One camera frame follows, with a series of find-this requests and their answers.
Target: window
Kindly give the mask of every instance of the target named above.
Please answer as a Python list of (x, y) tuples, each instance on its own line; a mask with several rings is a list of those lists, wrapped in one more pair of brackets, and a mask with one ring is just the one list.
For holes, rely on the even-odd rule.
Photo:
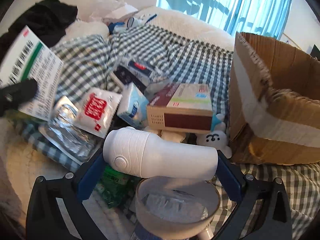
[(280, 38), (291, 0), (157, 0), (157, 6), (179, 10), (235, 35), (250, 32)]

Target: pillow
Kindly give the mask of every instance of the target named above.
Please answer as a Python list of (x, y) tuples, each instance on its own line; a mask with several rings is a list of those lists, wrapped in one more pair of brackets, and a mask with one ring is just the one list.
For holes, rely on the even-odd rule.
[(233, 51), (235, 38), (217, 27), (175, 10), (152, 6), (139, 11), (135, 17), (157, 14), (148, 24), (162, 27), (191, 40), (199, 40)]
[(102, 22), (75, 21), (66, 29), (66, 35), (60, 39), (59, 43), (94, 34), (101, 35), (106, 40), (109, 36), (109, 28)]

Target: white plush toy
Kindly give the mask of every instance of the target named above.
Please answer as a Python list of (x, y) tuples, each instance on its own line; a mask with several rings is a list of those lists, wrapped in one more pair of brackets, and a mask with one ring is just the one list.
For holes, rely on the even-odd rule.
[(226, 158), (231, 158), (232, 151), (228, 144), (228, 138), (225, 134), (226, 124), (223, 122), (224, 115), (217, 114), (213, 117), (215, 124), (213, 131), (208, 134), (197, 134), (197, 145), (214, 147), (222, 151)]

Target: checkered blanket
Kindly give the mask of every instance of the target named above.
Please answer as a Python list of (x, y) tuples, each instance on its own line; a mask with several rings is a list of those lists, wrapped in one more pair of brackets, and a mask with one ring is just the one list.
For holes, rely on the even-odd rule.
[[(228, 114), (228, 83), (233, 53), (217, 46), (145, 25), (110, 36), (107, 41), (98, 35), (77, 38), (56, 45), (52, 51), (65, 63), (56, 100), (66, 95), (75, 104), (92, 86), (120, 91), (108, 73), (122, 56), (129, 56), (149, 62), (156, 71), (169, 74), (175, 82), (208, 84), (214, 112)], [(79, 167), (38, 132), (36, 123), (18, 124), (17, 130), (35, 149), (67, 169), (74, 172)], [(240, 167), (243, 173), (252, 173), (257, 179), (279, 177), (284, 181), (292, 209), (293, 238), (298, 239), (319, 210), (320, 165), (242, 164)], [(219, 180), (213, 180), (213, 183), (221, 197), (212, 223), (213, 230), (217, 232), (235, 203), (229, 200)], [(132, 212), (128, 210), (129, 204), (130, 199), (123, 210), (134, 221)], [(252, 228), (260, 205), (257, 202), (242, 235)]]

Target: green stripe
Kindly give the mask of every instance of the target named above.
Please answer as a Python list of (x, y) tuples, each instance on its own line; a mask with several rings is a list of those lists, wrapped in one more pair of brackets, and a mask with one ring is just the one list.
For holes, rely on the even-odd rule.
[(42, 43), (39, 42), (38, 45), (36, 46), (35, 51), (33, 52), (32, 56), (31, 56), (29, 62), (27, 63), (27, 66), (26, 66), (26, 68), (24, 70), (24, 73), (22, 75), (21, 81), (23, 81), (23, 80), (28, 78), (28, 75), (29, 75), (29, 72), (30, 72), (30, 70), (32, 68), (32, 65), (33, 65), (34, 61), (36, 60), (36, 57), (38, 56), (39, 51), (41, 50), (42, 47), (43, 47)]
[(211, 101), (206, 99), (206, 100), (203, 100), (203, 99), (181, 99), (181, 98), (171, 98), (170, 101), (174, 101), (174, 102), (180, 102), (180, 103), (200, 103), (200, 104), (210, 104)]

